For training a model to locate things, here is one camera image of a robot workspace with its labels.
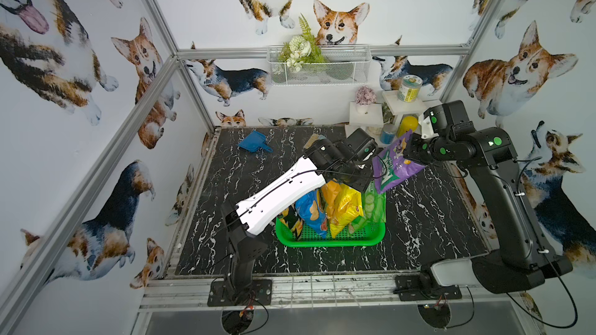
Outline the purple Krax snack bag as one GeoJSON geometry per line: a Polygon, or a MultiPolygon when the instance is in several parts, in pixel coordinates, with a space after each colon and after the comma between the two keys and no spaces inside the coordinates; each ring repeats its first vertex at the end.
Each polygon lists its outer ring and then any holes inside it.
{"type": "Polygon", "coordinates": [[[413,132],[408,130],[372,159],[374,185],[379,194],[387,192],[425,169],[423,164],[404,156],[412,134],[413,132]]]}

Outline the yellow Lays chips bag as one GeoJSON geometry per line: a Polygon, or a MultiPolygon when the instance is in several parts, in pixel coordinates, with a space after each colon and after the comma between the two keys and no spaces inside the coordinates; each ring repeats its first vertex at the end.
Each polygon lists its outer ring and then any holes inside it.
{"type": "Polygon", "coordinates": [[[346,184],[340,184],[341,192],[335,201],[336,211],[329,220],[329,231],[335,239],[346,226],[358,217],[363,217],[363,204],[361,192],[352,189],[346,184]]]}

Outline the green cucumber chips bag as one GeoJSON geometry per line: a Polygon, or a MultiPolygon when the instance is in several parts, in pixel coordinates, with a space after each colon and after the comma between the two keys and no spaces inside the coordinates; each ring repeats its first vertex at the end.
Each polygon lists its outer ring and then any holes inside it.
{"type": "Polygon", "coordinates": [[[368,226],[379,226],[386,222],[386,196],[377,192],[375,181],[369,183],[362,193],[363,217],[356,217],[349,224],[349,235],[355,236],[368,226]]]}

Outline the blue Lays chips bag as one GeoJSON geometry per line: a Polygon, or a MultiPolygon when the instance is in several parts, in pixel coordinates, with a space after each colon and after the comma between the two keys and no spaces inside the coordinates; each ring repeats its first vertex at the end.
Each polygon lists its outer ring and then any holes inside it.
{"type": "Polygon", "coordinates": [[[325,239],[327,237],[327,214],[321,202],[318,190],[308,192],[294,203],[300,218],[315,234],[325,239]]]}

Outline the orange chips bag silver stripe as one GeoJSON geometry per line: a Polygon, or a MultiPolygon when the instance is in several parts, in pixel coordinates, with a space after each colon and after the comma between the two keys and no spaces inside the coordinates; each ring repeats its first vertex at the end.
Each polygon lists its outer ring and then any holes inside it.
{"type": "Polygon", "coordinates": [[[321,198],[324,203],[324,212],[328,219],[331,219],[336,211],[335,201],[341,192],[340,184],[335,181],[329,181],[320,188],[321,198]]]}

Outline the black Lays chips bag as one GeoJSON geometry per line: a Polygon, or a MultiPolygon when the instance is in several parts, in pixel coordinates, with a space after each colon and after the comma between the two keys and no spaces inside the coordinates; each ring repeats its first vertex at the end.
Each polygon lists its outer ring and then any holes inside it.
{"type": "Polygon", "coordinates": [[[282,211],[277,219],[291,232],[294,240],[301,238],[304,230],[304,220],[300,217],[294,206],[289,206],[282,211]]]}

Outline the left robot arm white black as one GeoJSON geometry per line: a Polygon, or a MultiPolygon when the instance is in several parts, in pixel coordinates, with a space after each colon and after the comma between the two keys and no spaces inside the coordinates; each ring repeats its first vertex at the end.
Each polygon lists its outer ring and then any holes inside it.
{"type": "Polygon", "coordinates": [[[364,191],[373,178],[371,159],[377,148],[376,141],[361,129],[341,141],[319,139],[289,170],[260,192],[235,205],[225,202],[221,213],[230,268],[222,281],[212,282],[207,305],[269,305],[272,280],[253,278],[255,259],[268,248],[260,233],[282,211],[330,180],[364,191]]]}

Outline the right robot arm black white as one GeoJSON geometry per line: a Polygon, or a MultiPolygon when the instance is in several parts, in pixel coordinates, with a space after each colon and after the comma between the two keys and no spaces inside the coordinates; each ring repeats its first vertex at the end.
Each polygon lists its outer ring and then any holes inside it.
{"type": "Polygon", "coordinates": [[[423,273],[437,287],[481,285],[493,294],[516,293],[572,272],[540,229],[521,184],[521,169],[505,130],[477,130],[457,100],[431,107],[418,118],[421,133],[409,139],[404,158],[430,166],[454,161],[481,191],[499,248],[475,257],[438,261],[423,273]]]}

